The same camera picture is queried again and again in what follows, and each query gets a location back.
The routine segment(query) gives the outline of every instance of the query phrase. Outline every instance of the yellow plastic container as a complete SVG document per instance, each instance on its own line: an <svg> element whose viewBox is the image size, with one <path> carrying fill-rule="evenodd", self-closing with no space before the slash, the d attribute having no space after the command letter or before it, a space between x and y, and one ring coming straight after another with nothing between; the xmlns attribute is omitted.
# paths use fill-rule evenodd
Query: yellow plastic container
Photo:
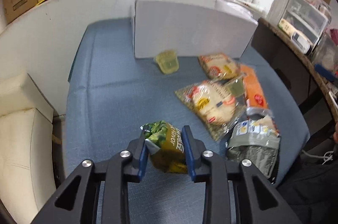
<svg viewBox="0 0 338 224"><path fill-rule="evenodd" d="M180 67L176 51L163 51L155 56L154 61L164 74L172 74Z"/></svg>

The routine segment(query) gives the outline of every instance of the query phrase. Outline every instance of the white cushion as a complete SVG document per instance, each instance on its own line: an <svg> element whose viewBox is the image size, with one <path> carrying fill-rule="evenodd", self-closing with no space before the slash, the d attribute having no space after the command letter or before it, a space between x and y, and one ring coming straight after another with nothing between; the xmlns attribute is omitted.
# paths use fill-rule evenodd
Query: white cushion
<svg viewBox="0 0 338 224"><path fill-rule="evenodd" d="M53 109L28 74L23 73L0 82L0 116L32 108L37 108L52 122Z"/></svg>
<svg viewBox="0 0 338 224"><path fill-rule="evenodd" d="M52 124L37 109L0 117L0 199L29 224L55 191Z"/></svg>

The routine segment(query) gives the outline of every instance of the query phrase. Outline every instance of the seaweed package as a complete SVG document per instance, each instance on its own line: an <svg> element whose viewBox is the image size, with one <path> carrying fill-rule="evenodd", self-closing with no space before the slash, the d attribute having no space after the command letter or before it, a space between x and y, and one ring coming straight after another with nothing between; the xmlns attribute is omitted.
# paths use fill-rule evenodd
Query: seaweed package
<svg viewBox="0 0 338 224"><path fill-rule="evenodd" d="M232 79L240 74L238 63L224 53L199 56L198 61L212 80Z"/></svg>
<svg viewBox="0 0 338 224"><path fill-rule="evenodd" d="M141 127L153 166L165 173L188 173L181 131L161 120Z"/></svg>
<svg viewBox="0 0 338 224"><path fill-rule="evenodd" d="M278 170L280 135L270 116L239 122L227 143L227 157L240 162L249 159L274 183Z"/></svg>
<svg viewBox="0 0 338 224"><path fill-rule="evenodd" d="M220 140L245 111L226 84L203 81L175 91L176 96L203 121L212 139Z"/></svg>

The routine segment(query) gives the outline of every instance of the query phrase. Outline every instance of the person's hand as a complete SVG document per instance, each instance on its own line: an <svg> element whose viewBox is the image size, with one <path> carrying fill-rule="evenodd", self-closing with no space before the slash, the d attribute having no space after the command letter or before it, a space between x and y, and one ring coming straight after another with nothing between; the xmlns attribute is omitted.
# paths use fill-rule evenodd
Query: person's hand
<svg viewBox="0 0 338 224"><path fill-rule="evenodd" d="M333 134L333 139L334 139L334 141L336 142L336 144L338 144L338 123L336 124L335 129L336 129L336 131L335 131L335 133Z"/></svg>

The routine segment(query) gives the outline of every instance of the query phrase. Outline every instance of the blue table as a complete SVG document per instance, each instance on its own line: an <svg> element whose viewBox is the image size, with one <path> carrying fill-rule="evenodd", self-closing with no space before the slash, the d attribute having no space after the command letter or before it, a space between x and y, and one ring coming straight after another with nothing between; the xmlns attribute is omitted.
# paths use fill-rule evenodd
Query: blue table
<svg viewBox="0 0 338 224"><path fill-rule="evenodd" d="M282 137L278 184L309 130L287 88L251 46L240 61L255 69ZM66 175L83 159L109 159L138 138L141 125L161 119L178 128L188 124L207 149L224 154L223 145L211 139L174 94L207 77L196 57L180 57L179 62L178 72L163 75L152 59L134 59L130 19L89 25L70 80L63 145ZM162 173L149 162L142 183L130 183L128 189L131 223L202 222L205 186L192 183L187 175Z"/></svg>

